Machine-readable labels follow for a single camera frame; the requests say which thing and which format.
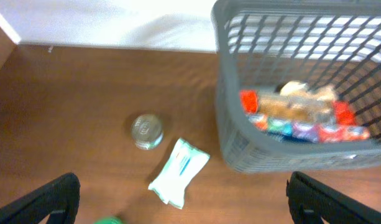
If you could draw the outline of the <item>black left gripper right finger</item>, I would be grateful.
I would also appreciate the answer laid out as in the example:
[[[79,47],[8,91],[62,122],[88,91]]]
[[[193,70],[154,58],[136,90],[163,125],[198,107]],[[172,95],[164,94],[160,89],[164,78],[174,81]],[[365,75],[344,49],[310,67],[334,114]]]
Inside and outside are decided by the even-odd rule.
[[[381,223],[381,213],[299,171],[287,181],[294,223]]]

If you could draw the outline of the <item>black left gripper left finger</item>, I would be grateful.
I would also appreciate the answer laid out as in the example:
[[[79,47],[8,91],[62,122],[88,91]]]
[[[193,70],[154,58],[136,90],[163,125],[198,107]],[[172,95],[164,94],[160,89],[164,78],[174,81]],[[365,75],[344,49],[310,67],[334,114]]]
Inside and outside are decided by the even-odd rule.
[[[66,173],[0,208],[1,223],[73,224],[80,202],[80,181]]]

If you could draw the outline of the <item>grey plastic basket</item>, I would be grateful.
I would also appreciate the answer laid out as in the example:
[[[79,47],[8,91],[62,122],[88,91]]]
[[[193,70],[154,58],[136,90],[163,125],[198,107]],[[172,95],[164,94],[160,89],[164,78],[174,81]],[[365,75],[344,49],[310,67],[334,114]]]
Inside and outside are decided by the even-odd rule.
[[[381,165],[381,1],[217,1],[216,117],[223,159],[245,173]],[[313,144],[265,134],[244,113],[242,89],[292,80],[332,85],[365,141]]]

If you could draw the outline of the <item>red orange pasta pack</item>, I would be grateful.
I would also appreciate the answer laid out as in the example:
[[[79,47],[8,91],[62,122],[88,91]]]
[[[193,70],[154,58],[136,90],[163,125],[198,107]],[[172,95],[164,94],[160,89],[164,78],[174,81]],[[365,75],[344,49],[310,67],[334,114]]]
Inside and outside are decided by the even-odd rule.
[[[241,90],[239,98],[245,114],[307,123],[356,125],[356,116],[345,101],[317,100],[307,96],[279,95],[257,90]]]

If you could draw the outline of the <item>blue tissue pack box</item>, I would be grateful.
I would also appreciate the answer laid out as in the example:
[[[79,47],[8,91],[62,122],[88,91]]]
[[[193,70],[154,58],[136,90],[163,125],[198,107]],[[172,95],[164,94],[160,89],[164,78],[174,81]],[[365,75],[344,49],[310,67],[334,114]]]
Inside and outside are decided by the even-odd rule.
[[[363,126],[303,123],[260,113],[250,114],[247,118],[258,130],[279,142],[309,144],[365,141],[370,138],[369,130]]]

